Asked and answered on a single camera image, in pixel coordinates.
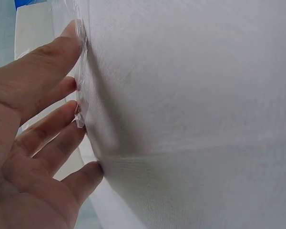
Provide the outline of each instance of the clear plastic wrap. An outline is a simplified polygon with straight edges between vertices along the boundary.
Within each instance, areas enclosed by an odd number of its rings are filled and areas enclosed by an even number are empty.
[[[57,31],[60,33],[60,30],[64,28],[66,22],[74,21],[76,36],[82,43],[82,54],[71,71],[71,74],[74,75],[77,84],[76,100],[78,106],[75,110],[76,122],[78,127],[84,127],[85,117],[81,109],[81,104],[86,102],[86,98],[82,92],[82,85],[84,84],[84,69],[87,61],[87,37],[81,18],[79,2],[75,0],[51,0],[51,5],[52,10],[59,12],[53,14],[54,35],[58,35],[55,34]]]

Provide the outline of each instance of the white surface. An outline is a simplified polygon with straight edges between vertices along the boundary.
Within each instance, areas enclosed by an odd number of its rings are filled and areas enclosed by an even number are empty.
[[[286,229],[286,0],[78,2],[103,227]]]

